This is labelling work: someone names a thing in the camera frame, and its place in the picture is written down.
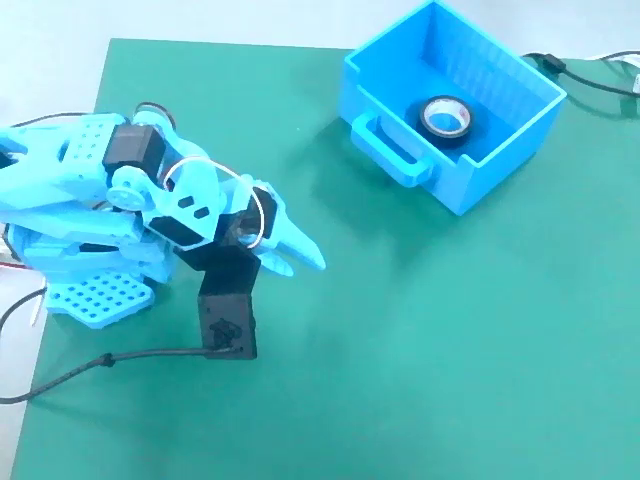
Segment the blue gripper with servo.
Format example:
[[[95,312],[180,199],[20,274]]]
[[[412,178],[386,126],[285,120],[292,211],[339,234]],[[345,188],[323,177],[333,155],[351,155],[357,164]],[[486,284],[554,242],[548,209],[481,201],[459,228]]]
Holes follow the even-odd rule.
[[[205,157],[180,161],[164,183],[152,186],[142,212],[144,225],[172,245],[192,250],[214,241],[235,214],[240,216],[236,234],[249,246],[267,239],[273,231],[275,249],[284,251],[317,270],[326,261],[316,243],[288,217],[282,199],[270,187],[250,175],[226,178],[226,168]],[[257,255],[261,266],[284,277],[294,275],[291,265],[274,251]]]

